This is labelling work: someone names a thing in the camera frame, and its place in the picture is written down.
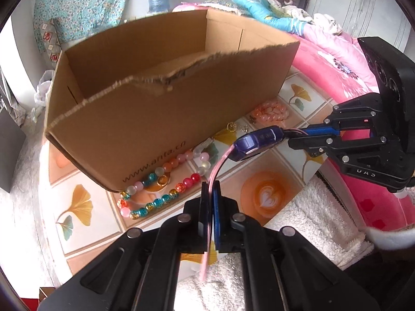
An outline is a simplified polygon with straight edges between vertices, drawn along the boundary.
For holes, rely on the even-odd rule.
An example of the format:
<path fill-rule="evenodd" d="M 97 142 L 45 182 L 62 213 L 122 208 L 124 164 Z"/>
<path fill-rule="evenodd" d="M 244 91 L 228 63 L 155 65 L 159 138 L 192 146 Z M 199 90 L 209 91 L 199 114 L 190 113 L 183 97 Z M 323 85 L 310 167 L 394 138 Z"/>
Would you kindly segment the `purple pink strap watch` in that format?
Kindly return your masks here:
<path fill-rule="evenodd" d="M 205 282 L 208 273 L 211 240 L 212 240 L 212 220 L 213 220 L 213 187 L 216 177 L 228 159 L 234 162 L 243 161 L 264 151 L 267 151 L 275 145 L 282 142 L 284 139 L 301 138 L 308 136 L 308 133 L 301 129 L 282 129 L 279 126 L 268 126 L 264 129 L 258 129 L 237 138 L 232 143 L 225 153 L 221 156 L 218 162 L 214 165 L 210 172 L 210 177 L 207 183 L 207 250 L 203 254 L 203 261 L 200 267 L 199 280 Z"/>

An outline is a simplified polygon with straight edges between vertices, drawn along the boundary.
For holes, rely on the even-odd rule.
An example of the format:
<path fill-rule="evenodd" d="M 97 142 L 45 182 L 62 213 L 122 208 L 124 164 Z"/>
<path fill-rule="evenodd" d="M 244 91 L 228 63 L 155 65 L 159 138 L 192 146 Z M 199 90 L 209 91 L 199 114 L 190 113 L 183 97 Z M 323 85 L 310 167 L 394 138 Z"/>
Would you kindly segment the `white fluffy towel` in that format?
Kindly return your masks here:
<path fill-rule="evenodd" d="M 303 236 L 342 270 L 374 249 L 318 175 L 265 227 L 286 237 Z M 245 310 L 241 255 L 218 257 L 207 273 L 205 281 L 195 273 L 178 282 L 175 310 Z"/>

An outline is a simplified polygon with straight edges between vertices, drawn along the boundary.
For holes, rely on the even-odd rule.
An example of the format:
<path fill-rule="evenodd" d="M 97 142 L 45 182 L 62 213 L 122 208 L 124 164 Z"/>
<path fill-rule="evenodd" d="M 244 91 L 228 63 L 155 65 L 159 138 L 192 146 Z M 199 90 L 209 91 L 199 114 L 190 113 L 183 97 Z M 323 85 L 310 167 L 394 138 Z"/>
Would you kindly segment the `red gift bag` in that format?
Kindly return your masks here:
<path fill-rule="evenodd" d="M 55 290 L 56 288 L 54 286 L 40 287 L 38 296 L 36 296 L 35 298 L 21 297 L 20 299 L 29 310 L 37 311 L 39 309 L 39 305 L 41 304 L 41 302 L 44 299 L 48 298 Z"/>

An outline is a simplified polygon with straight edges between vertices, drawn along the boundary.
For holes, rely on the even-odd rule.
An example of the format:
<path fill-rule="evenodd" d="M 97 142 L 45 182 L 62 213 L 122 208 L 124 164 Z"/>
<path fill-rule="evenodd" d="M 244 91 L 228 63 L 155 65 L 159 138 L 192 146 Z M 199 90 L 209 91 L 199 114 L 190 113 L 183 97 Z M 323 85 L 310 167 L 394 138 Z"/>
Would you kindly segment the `turquoise pillow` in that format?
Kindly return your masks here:
<path fill-rule="evenodd" d="M 248 10 L 257 21 L 290 34 L 302 37 L 309 23 L 292 17 L 278 16 L 273 12 L 268 0 L 232 0 L 233 3 Z"/>

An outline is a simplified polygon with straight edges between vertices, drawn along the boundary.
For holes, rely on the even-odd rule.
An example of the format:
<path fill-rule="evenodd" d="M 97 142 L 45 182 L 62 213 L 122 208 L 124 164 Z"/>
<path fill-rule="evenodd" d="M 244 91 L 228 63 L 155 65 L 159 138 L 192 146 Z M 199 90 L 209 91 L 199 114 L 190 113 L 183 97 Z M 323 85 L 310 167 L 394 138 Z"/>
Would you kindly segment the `brown cardboard box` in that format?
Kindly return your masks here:
<path fill-rule="evenodd" d="M 275 98 L 294 36 L 215 9 L 113 27 L 62 52 L 45 137 L 111 192 Z"/>

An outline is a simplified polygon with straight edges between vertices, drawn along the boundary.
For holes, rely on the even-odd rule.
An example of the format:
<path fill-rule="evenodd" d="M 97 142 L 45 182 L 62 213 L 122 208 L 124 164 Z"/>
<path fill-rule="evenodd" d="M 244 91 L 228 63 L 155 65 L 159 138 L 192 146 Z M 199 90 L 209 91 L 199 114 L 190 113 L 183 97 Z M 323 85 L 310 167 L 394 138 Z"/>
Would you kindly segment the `dark grey cabinet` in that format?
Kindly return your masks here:
<path fill-rule="evenodd" d="M 9 193 L 26 134 L 12 119 L 6 108 L 1 109 L 0 129 L 0 185 L 1 189 Z"/>

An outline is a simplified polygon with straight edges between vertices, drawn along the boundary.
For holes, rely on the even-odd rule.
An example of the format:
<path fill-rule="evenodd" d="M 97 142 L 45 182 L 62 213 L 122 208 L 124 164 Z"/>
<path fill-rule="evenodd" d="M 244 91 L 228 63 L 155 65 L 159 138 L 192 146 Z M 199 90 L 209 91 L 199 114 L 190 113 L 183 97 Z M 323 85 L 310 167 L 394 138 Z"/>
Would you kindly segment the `white plastic bag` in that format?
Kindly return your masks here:
<path fill-rule="evenodd" d="M 34 94 L 34 104 L 30 113 L 30 118 L 33 122 L 37 122 L 39 115 L 46 107 L 48 96 L 50 93 L 54 71 L 52 69 L 46 70 L 39 80 Z"/>

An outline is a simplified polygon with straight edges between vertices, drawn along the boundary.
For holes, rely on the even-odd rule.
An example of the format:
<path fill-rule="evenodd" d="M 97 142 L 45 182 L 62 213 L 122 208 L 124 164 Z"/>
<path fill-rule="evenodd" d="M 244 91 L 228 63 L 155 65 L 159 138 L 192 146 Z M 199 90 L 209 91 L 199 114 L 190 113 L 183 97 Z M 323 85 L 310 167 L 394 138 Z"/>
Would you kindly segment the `patterned hanging cloth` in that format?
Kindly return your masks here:
<path fill-rule="evenodd" d="M 48 62 L 50 62 L 52 67 L 55 68 L 60 58 L 62 48 L 53 19 L 42 23 L 40 27 L 40 34 L 45 52 L 47 54 Z"/>

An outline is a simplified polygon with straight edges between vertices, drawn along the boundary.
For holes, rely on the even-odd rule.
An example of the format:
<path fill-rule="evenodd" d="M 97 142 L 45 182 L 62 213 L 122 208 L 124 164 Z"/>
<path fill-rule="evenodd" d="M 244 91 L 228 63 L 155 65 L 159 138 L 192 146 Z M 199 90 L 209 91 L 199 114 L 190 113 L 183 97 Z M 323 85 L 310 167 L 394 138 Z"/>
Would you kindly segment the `floral blue curtain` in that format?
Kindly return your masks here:
<path fill-rule="evenodd" d="M 95 27 L 118 25 L 127 0 L 35 0 L 34 36 L 42 47 L 41 27 L 52 21 L 60 43 L 81 39 Z"/>

